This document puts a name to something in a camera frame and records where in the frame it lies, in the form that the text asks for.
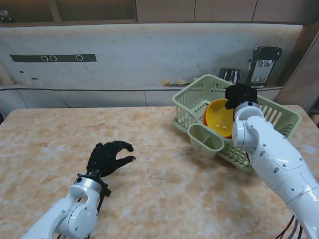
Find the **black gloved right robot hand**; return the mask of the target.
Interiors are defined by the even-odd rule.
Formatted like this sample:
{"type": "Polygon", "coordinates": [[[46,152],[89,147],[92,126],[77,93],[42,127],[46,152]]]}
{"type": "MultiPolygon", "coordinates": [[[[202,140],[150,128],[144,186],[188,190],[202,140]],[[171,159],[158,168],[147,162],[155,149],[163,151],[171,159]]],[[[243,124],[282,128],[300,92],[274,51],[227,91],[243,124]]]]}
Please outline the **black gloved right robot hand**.
{"type": "Polygon", "coordinates": [[[226,88],[225,104],[226,109],[236,109],[240,104],[244,102],[258,103],[257,90],[244,84],[235,84],[226,88]]]}

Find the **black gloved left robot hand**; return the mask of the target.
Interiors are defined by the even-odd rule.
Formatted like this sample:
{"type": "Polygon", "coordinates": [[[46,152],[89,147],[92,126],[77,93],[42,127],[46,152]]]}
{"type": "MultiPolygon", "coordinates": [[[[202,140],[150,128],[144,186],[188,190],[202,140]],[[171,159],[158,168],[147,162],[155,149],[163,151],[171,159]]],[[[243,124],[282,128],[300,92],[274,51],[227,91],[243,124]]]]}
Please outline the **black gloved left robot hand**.
{"type": "Polygon", "coordinates": [[[117,154],[123,149],[126,149],[128,152],[134,151],[133,146],[124,141],[113,141],[105,144],[98,143],[90,155],[86,174],[103,178],[126,164],[135,161],[136,158],[134,156],[117,159],[117,154]]]}

